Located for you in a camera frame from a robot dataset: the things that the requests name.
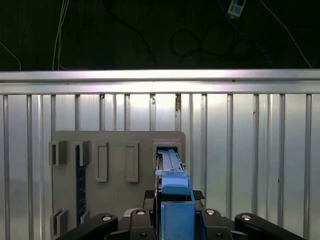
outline vertical rib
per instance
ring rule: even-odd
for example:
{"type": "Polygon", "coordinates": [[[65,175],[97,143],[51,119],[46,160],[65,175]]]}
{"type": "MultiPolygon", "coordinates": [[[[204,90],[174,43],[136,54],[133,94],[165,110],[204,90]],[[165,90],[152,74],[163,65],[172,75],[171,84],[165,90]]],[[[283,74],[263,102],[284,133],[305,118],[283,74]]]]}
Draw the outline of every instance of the vertical rib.
{"type": "Polygon", "coordinates": [[[175,96],[175,130],[181,131],[181,94],[175,96]]]}
{"type": "Polygon", "coordinates": [[[26,96],[26,177],[28,192],[28,232],[29,239],[34,239],[33,206],[33,149],[32,149],[32,96],[26,96]]]}
{"type": "Polygon", "coordinates": [[[227,98],[227,146],[226,146],[226,217],[232,215],[232,167],[233,167],[234,98],[227,98]]]}
{"type": "Polygon", "coordinates": [[[201,180],[201,187],[203,189],[203,195],[207,196],[207,95],[202,95],[202,117],[201,117],[201,152],[202,152],[202,180],[201,180]]]}
{"type": "Polygon", "coordinates": [[[150,131],[156,130],[156,95],[150,95],[150,131]]]}
{"type": "Polygon", "coordinates": [[[303,238],[309,239],[310,233],[310,180],[311,180],[311,129],[312,129],[312,97],[306,96],[305,112],[305,153],[304,153],[304,210],[303,238]]]}
{"type": "Polygon", "coordinates": [[[101,94],[99,97],[99,130],[104,131],[106,129],[105,122],[105,95],[101,94]]]}
{"type": "Polygon", "coordinates": [[[7,95],[3,96],[3,158],[5,239],[10,240],[9,105],[7,95]]]}
{"type": "Polygon", "coordinates": [[[52,140],[52,136],[57,129],[57,107],[56,107],[56,96],[51,96],[51,135],[50,139],[52,140]]]}
{"type": "Polygon", "coordinates": [[[253,96],[253,171],[252,171],[252,213],[258,214],[259,174],[259,95],[253,96]]]}
{"type": "Polygon", "coordinates": [[[286,96],[280,96],[280,157],[278,179],[278,225],[284,225],[284,177],[285,177],[285,141],[286,141],[286,96]]]}
{"type": "Polygon", "coordinates": [[[74,96],[74,130],[79,131],[80,130],[80,117],[79,117],[79,100],[80,95],[74,96]]]}
{"type": "Polygon", "coordinates": [[[124,96],[124,130],[130,131],[130,95],[124,96]]]}

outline metal screw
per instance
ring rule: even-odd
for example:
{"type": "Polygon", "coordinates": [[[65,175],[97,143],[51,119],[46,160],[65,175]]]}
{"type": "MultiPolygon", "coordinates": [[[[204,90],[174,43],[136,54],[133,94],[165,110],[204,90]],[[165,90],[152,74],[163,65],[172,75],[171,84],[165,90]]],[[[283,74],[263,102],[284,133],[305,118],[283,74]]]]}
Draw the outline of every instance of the metal screw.
{"type": "Polygon", "coordinates": [[[213,215],[215,214],[215,211],[213,211],[212,209],[208,209],[207,211],[205,211],[207,214],[209,215],[213,215]]]}
{"type": "Polygon", "coordinates": [[[138,210],[136,211],[136,214],[138,215],[144,215],[146,212],[144,210],[138,210]]]}
{"type": "Polygon", "coordinates": [[[103,221],[110,221],[111,218],[112,218],[112,216],[104,216],[104,217],[102,218],[102,220],[103,220],[103,221]]]}
{"type": "Polygon", "coordinates": [[[250,221],[251,220],[251,217],[248,216],[248,215],[242,215],[241,218],[246,220],[246,221],[250,221]]]}

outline power strip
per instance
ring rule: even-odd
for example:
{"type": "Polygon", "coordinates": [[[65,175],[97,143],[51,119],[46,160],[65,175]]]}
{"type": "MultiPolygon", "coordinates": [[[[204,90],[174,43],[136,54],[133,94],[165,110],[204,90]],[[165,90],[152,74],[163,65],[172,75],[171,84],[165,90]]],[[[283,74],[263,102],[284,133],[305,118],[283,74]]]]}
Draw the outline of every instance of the power strip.
{"type": "Polygon", "coordinates": [[[246,0],[232,0],[228,9],[231,19],[238,19],[245,7],[246,0]]]}

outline aluminum panel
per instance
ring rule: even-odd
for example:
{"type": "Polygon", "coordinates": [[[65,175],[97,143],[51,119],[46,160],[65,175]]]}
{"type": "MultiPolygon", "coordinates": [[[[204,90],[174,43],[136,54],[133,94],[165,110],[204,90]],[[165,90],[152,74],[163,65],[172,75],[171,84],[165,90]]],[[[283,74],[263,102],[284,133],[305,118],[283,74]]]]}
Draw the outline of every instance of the aluminum panel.
{"type": "Polygon", "coordinates": [[[104,95],[104,130],[106,131],[115,130],[115,102],[115,95],[104,95]]]}
{"type": "Polygon", "coordinates": [[[156,94],[156,131],[174,131],[176,118],[176,95],[175,94],[156,94]]]}
{"type": "Polygon", "coordinates": [[[320,94],[312,96],[311,109],[311,163],[310,163],[310,240],[320,239],[320,94]]]}
{"type": "Polygon", "coordinates": [[[0,75],[1,82],[85,82],[85,81],[152,81],[172,79],[188,81],[190,79],[224,80],[239,79],[246,81],[273,80],[292,81],[295,79],[318,80],[320,70],[317,69],[184,69],[184,70],[102,70],[102,71],[16,71],[3,72],[0,75]]]}
{"type": "Polygon", "coordinates": [[[6,238],[5,208],[4,96],[0,95],[0,239],[6,238]]]}
{"type": "Polygon", "coordinates": [[[130,95],[130,130],[150,131],[150,94],[130,95]]]}
{"type": "Polygon", "coordinates": [[[203,96],[193,94],[191,99],[191,181],[194,190],[206,192],[206,156],[203,152],[203,96]]]}
{"type": "Polygon", "coordinates": [[[125,130],[125,95],[117,94],[115,96],[115,130],[125,130]]]}
{"type": "Polygon", "coordinates": [[[28,231],[27,98],[8,96],[10,160],[10,237],[23,240],[28,231]]]}
{"type": "Polygon", "coordinates": [[[106,81],[46,84],[0,83],[0,95],[5,94],[319,94],[320,84],[315,80],[292,81],[106,81]]]}
{"type": "Polygon", "coordinates": [[[181,94],[181,131],[185,134],[185,164],[188,174],[191,172],[191,96],[181,94]]]}
{"type": "Polygon", "coordinates": [[[267,188],[268,188],[268,161],[269,161],[269,119],[268,119],[268,95],[259,96],[258,112],[254,113],[258,117],[258,152],[257,152],[257,169],[254,169],[257,180],[257,214],[267,218],[267,188]]]}
{"type": "Polygon", "coordinates": [[[268,166],[266,218],[278,223],[278,191],[280,163],[280,95],[269,96],[268,108],[268,166]]]}
{"type": "Polygon", "coordinates": [[[41,110],[41,152],[40,152],[40,168],[42,169],[40,178],[40,198],[43,203],[40,208],[41,219],[41,239],[50,240],[50,216],[53,214],[52,210],[52,169],[49,165],[49,144],[51,141],[52,122],[54,115],[54,103],[50,95],[41,96],[42,110],[41,110]]]}
{"type": "Polygon", "coordinates": [[[303,236],[306,95],[285,97],[283,227],[303,236]]]}
{"type": "Polygon", "coordinates": [[[57,131],[75,130],[75,111],[74,95],[57,95],[55,97],[55,127],[57,131]]]}
{"type": "Polygon", "coordinates": [[[32,200],[33,200],[33,234],[35,240],[41,239],[42,222],[41,208],[44,202],[41,201],[41,184],[42,184],[42,168],[41,168],[41,151],[43,142],[42,134],[42,96],[33,95],[31,98],[31,124],[32,124],[32,200]]]}
{"type": "Polygon", "coordinates": [[[78,98],[79,130],[99,130],[99,95],[80,95],[78,98]]]}
{"type": "Polygon", "coordinates": [[[254,96],[233,96],[232,218],[252,212],[254,96]]]}
{"type": "Polygon", "coordinates": [[[228,96],[207,96],[206,206],[222,216],[227,210],[228,96]]]}

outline blue plastic part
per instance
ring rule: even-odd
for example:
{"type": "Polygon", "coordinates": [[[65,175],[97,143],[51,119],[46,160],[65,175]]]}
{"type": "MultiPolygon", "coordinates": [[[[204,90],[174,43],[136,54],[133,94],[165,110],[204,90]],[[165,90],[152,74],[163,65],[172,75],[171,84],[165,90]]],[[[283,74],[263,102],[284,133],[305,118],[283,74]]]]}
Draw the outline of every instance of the blue plastic part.
{"type": "Polygon", "coordinates": [[[179,155],[172,149],[157,153],[162,155],[163,170],[155,171],[156,176],[162,177],[162,194],[189,195],[189,177],[179,155]]]}
{"type": "Polygon", "coordinates": [[[191,201],[161,202],[161,239],[195,239],[195,197],[188,179],[191,201]]]}
{"type": "Polygon", "coordinates": [[[159,150],[163,170],[156,170],[161,179],[162,195],[185,195],[189,201],[161,202],[161,239],[195,239],[195,197],[190,178],[174,150],[159,150]]]}

